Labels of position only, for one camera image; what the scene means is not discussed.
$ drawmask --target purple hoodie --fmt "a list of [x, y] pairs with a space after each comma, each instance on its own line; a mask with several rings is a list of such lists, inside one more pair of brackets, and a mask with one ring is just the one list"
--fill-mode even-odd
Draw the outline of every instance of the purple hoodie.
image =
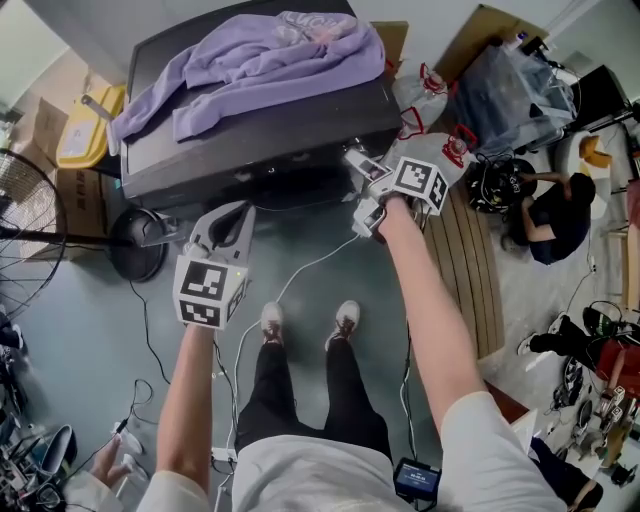
[[176, 141], [225, 116], [368, 82], [384, 63], [377, 32], [347, 14], [242, 14], [171, 59], [157, 82], [112, 121], [111, 137], [119, 143], [140, 131], [185, 81], [189, 88], [226, 85], [173, 111]]

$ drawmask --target person sitting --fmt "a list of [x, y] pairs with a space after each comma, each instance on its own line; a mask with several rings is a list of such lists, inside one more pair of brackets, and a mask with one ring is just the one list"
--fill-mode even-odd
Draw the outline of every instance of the person sitting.
[[567, 504], [569, 512], [591, 512], [596, 509], [604, 490], [577, 467], [556, 457], [542, 439], [534, 437], [531, 449], [537, 459], [531, 457], [542, 476]]
[[520, 343], [518, 354], [551, 351], [559, 356], [571, 356], [608, 381], [607, 389], [622, 386], [626, 396], [640, 398], [639, 346], [606, 336], [587, 336], [567, 315], [556, 322], [557, 332], [532, 334]]
[[502, 247], [513, 252], [529, 247], [536, 261], [551, 265], [573, 253], [589, 233], [591, 203], [596, 195], [593, 180], [581, 173], [571, 177], [550, 172], [520, 174], [526, 183], [535, 180], [555, 183], [534, 200], [525, 197], [514, 206], [511, 228]]

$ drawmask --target gray floor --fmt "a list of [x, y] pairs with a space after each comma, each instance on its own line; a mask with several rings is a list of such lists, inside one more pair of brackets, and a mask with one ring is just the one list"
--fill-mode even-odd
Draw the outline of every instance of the gray floor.
[[[548, 166], [544, 154], [530, 158], [536, 162], [538, 171]], [[621, 182], [628, 172], [625, 165], [614, 169], [616, 179]], [[593, 298], [602, 298], [611, 286], [620, 286], [612, 277], [616, 275], [619, 254], [605, 244], [602, 229], [624, 215], [621, 197], [616, 199], [619, 204], [612, 203], [608, 216], [592, 230], [591, 254], [596, 258], [598, 272], [576, 294], [571, 310], [575, 315], [579, 316]], [[248, 296], [219, 338], [228, 370], [233, 368], [240, 335], [259, 317], [262, 305], [277, 296], [297, 268], [351, 238], [352, 209], [352, 204], [334, 204], [291, 212], [259, 212]], [[494, 230], [496, 247], [500, 230], [498, 222]], [[515, 347], [532, 331], [546, 330], [550, 319], [566, 308], [587, 272], [587, 243], [568, 260], [551, 268], [535, 262], [524, 263], [498, 249], [496, 253], [507, 342], [505, 349], [483, 361], [482, 368], [491, 382], [542, 413], [559, 383], [561, 361], [552, 356], [527, 373], [524, 367], [528, 360], [518, 358]], [[171, 299], [176, 254], [177, 248], [172, 247], [161, 274], [136, 287], [148, 299], [151, 343], [169, 375], [184, 332]], [[399, 400], [407, 343], [404, 308], [387, 250], [376, 242], [358, 240], [303, 272], [282, 300], [298, 414], [315, 427], [324, 422], [328, 402], [323, 343], [332, 328], [336, 308], [346, 299], [355, 299], [362, 306], [362, 324], [354, 347], [371, 401], [389, 425], [392, 451], [397, 459], [408, 455], [406, 419]], [[32, 419], [47, 425], [70, 423], [78, 437], [78, 460], [102, 445], [114, 422], [126, 416], [134, 379], [145, 378], [153, 385], [154, 399], [139, 414], [157, 420], [167, 386], [145, 345], [142, 304], [104, 255], [93, 254], [77, 263], [63, 263], [55, 279], [18, 323], [30, 351], [25, 380]], [[241, 406], [251, 390], [259, 345], [260, 337], [254, 330], [247, 338], [240, 362]], [[412, 373], [411, 382], [420, 459], [437, 465], [441, 450], [416, 372]], [[214, 446], [223, 447], [230, 422], [230, 394], [222, 379], [213, 382], [213, 389], [213, 442]], [[145, 389], [140, 388], [139, 393], [139, 399], [146, 398]], [[563, 413], [563, 421], [569, 421], [571, 415], [570, 410]], [[539, 427], [557, 419], [557, 415], [541, 414]], [[130, 428], [145, 444], [148, 453], [142, 462], [152, 470], [155, 427], [132, 420]], [[559, 428], [555, 435], [556, 443], [562, 444], [567, 429]]]

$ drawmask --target black shirt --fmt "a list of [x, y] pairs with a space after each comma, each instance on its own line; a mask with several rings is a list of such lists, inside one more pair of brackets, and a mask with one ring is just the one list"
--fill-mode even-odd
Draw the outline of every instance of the black shirt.
[[562, 184], [556, 183], [529, 208], [536, 226], [551, 226], [555, 240], [538, 243], [550, 244], [554, 261], [565, 259], [580, 247], [591, 226], [591, 209], [577, 209], [564, 198], [563, 188]]

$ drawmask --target red handle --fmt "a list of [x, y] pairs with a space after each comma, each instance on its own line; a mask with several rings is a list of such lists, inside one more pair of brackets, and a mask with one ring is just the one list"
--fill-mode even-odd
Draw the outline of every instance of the red handle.
[[453, 135], [455, 137], [458, 137], [458, 134], [460, 134], [460, 132], [467, 135], [471, 140], [471, 143], [467, 144], [467, 149], [471, 149], [473, 146], [475, 146], [478, 143], [478, 137], [476, 137], [474, 133], [471, 130], [469, 130], [469, 128], [467, 128], [465, 125], [457, 124], [456, 127], [453, 129]]

